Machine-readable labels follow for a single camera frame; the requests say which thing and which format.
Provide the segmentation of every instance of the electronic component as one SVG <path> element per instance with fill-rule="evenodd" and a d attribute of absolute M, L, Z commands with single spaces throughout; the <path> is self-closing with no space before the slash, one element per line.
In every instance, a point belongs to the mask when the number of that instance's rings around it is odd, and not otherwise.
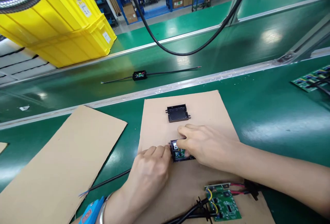
<path fill-rule="evenodd" d="M 169 122 L 186 121 L 191 118 L 185 104 L 167 107 L 165 113 L 168 114 Z"/>
<path fill-rule="evenodd" d="M 216 212 L 216 208 L 218 209 L 218 215 L 214 217 L 215 222 L 242 218 L 235 200 L 228 189 L 229 186 L 230 183 L 205 186 L 207 197 L 211 198 L 209 199 L 210 211 Z"/>
<path fill-rule="evenodd" d="M 180 161 L 195 159 L 194 156 L 186 157 L 185 150 L 178 148 L 178 146 L 176 145 L 176 141 L 177 140 L 171 140 L 171 142 L 170 142 L 173 162 L 180 162 Z"/>

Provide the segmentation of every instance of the right hand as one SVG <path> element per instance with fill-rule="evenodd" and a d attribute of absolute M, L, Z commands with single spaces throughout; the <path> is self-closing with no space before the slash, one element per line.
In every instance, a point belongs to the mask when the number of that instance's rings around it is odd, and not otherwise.
<path fill-rule="evenodd" d="M 193 155 L 205 166 L 231 171 L 230 167 L 238 157 L 241 142 L 232 140 L 209 126 L 187 124 L 179 126 L 178 132 L 186 137 L 176 142 L 178 148 L 186 150 L 186 157 Z"/>

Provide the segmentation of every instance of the forearm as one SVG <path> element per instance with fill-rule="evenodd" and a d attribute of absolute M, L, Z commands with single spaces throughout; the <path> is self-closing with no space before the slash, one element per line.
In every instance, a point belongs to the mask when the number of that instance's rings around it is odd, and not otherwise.
<path fill-rule="evenodd" d="M 240 143 L 230 171 L 287 194 L 330 217 L 330 168 Z"/>

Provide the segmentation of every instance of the hand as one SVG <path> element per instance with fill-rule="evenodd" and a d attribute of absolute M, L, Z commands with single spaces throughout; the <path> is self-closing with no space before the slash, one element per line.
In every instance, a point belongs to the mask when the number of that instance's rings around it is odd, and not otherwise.
<path fill-rule="evenodd" d="M 218 170 L 231 172 L 242 143 L 232 140 L 208 126 L 187 124 L 178 132 L 186 139 L 177 140 L 178 148 L 185 149 L 185 156 L 193 155 L 199 163 Z"/>
<path fill-rule="evenodd" d="M 122 187 L 131 210 L 144 210 L 159 194 L 168 179 L 170 160 L 169 146 L 151 147 L 136 156 Z"/>

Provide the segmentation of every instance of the yellow wire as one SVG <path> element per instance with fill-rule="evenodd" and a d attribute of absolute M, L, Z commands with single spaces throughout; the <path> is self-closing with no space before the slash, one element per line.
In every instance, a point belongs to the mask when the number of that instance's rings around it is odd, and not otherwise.
<path fill-rule="evenodd" d="M 219 212 L 218 207 L 214 204 L 214 202 L 210 202 L 210 203 L 212 203 L 214 205 L 214 207 L 216 208 L 216 214 L 217 214 Z"/>
<path fill-rule="evenodd" d="M 209 193 L 210 193 L 210 198 L 209 198 L 209 201 L 211 201 L 212 200 L 212 197 L 213 197 L 213 195 L 212 195 L 212 192 L 210 191 L 210 189 L 209 188 L 207 188 L 206 189 Z"/>

